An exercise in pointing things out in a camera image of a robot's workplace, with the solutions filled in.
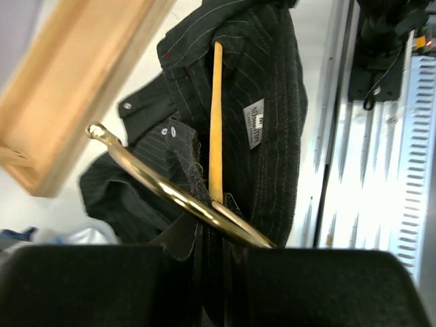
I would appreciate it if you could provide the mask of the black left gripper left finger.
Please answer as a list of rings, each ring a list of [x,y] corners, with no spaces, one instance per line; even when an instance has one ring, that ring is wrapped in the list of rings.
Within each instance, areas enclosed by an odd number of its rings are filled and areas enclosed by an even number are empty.
[[[184,262],[194,248],[196,240],[197,221],[192,216],[180,216],[166,228],[149,245],[158,246],[171,258]]]

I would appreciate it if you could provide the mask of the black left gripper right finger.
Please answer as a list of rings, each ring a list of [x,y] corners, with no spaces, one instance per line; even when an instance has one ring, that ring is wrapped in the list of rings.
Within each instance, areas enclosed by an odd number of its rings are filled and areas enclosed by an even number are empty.
[[[228,212],[231,213],[229,220],[231,221],[231,224],[233,225],[232,229],[234,230],[234,235],[230,237],[232,239],[232,259],[235,264],[240,265],[243,260],[244,249],[250,248],[252,244],[247,240],[247,233],[244,232],[243,229],[233,220],[233,218],[237,218],[244,221],[242,219],[241,211],[232,194],[225,193],[223,195],[223,205],[227,208]]]

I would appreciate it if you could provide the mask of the hanger of black shirt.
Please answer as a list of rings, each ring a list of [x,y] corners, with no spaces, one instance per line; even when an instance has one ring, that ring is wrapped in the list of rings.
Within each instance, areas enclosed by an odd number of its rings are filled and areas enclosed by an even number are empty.
[[[283,246],[292,223],[286,173],[298,165],[298,124],[292,122],[287,74],[273,45],[223,37],[223,186],[236,213],[274,244]],[[155,174],[148,185],[109,153],[82,175],[90,216],[108,222],[126,243],[141,243],[168,229],[184,213],[185,196],[210,204],[206,186],[212,97],[212,44],[191,63],[163,70],[131,94],[119,113],[125,150]]]

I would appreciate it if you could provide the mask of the blue plaid shirt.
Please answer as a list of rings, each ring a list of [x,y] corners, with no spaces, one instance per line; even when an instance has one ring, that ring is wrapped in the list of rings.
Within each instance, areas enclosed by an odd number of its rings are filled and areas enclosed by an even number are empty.
[[[9,229],[1,230],[1,238],[9,239],[9,240],[17,240],[24,242],[31,242],[33,235],[38,231],[36,227],[30,227],[21,232],[17,232]]]

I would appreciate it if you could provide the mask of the black pinstripe shirt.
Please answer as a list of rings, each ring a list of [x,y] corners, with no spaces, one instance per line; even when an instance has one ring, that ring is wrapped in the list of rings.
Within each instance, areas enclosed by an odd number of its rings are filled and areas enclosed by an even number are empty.
[[[206,186],[210,204],[223,204],[223,37],[244,37],[250,42],[273,45],[274,53],[287,74],[287,99],[292,122],[298,124],[298,165],[286,173],[287,207],[296,207],[300,139],[307,113],[307,94],[302,64],[290,9],[293,1],[203,1],[199,8],[169,30],[157,47],[163,70],[164,57],[175,52],[170,67],[191,63],[193,53],[210,42],[213,52],[212,97],[209,127]],[[152,326],[190,326],[196,315],[206,311],[212,322],[223,325],[225,300],[223,260],[231,246],[223,235],[207,224],[197,222],[196,240],[190,257],[180,262],[166,254],[165,281],[159,284]]]

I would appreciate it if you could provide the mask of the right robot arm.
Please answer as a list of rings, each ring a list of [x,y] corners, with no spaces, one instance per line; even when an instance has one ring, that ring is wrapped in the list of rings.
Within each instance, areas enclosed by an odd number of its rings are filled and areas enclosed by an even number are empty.
[[[430,1],[359,1],[348,100],[370,111],[377,102],[398,100],[409,34],[429,19]]]

